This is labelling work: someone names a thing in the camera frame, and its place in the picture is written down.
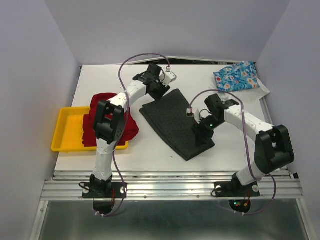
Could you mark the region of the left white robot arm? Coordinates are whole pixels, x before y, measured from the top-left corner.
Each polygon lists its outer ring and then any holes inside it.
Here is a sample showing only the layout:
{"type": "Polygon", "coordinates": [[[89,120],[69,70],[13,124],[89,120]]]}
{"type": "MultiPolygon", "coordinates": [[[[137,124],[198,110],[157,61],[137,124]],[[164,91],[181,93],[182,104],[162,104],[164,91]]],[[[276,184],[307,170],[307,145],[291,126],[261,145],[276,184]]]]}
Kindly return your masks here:
{"type": "Polygon", "coordinates": [[[149,64],[145,72],[133,77],[124,91],[109,100],[97,104],[93,130],[96,137],[96,160],[89,180],[89,190],[106,197],[112,190],[112,160],[116,145],[125,131],[130,107],[145,95],[161,99],[170,89],[177,76],[168,66],[166,71],[149,64]]]}

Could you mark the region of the dark grey dotted skirt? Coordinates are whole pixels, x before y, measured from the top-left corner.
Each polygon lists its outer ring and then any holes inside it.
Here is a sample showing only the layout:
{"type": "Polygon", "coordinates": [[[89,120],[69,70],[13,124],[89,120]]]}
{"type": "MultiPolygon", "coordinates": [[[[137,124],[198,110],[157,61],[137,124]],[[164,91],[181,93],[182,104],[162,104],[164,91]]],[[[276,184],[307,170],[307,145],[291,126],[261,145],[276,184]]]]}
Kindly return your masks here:
{"type": "Polygon", "coordinates": [[[194,120],[186,114],[188,106],[182,92],[174,89],[160,100],[144,104],[139,110],[157,135],[185,161],[215,146],[212,139],[203,145],[196,143],[194,120]]]}

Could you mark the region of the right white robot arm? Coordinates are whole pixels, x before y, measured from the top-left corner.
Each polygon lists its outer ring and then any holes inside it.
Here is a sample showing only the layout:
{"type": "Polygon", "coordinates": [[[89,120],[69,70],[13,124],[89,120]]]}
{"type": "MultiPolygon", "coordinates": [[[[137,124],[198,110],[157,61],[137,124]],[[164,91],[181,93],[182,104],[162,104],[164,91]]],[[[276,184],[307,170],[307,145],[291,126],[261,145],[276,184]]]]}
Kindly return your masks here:
{"type": "Polygon", "coordinates": [[[243,132],[244,140],[255,144],[254,160],[232,176],[230,182],[220,184],[220,194],[242,195],[250,186],[271,172],[291,164],[295,160],[289,130],[284,125],[274,126],[244,110],[240,100],[223,101],[218,94],[208,96],[205,101],[209,115],[201,117],[199,110],[189,107],[186,114],[194,118],[193,131],[198,145],[212,140],[214,130],[228,123],[243,132]]]}

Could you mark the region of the red skirt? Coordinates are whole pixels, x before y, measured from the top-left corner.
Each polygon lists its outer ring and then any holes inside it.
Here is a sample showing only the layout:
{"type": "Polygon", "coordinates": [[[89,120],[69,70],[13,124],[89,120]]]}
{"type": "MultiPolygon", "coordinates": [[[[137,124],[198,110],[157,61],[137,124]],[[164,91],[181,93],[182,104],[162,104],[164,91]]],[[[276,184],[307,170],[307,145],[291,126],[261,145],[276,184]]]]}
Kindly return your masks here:
{"type": "MultiPolygon", "coordinates": [[[[90,103],[90,110],[88,114],[83,116],[83,135],[82,144],[84,147],[96,147],[96,134],[93,129],[97,105],[100,100],[109,100],[115,97],[117,94],[112,92],[99,93],[92,97],[90,103]]],[[[118,143],[118,146],[124,146],[127,141],[131,141],[139,133],[139,127],[136,121],[133,119],[131,113],[128,116],[128,120],[124,129],[124,133],[118,143]]]]}

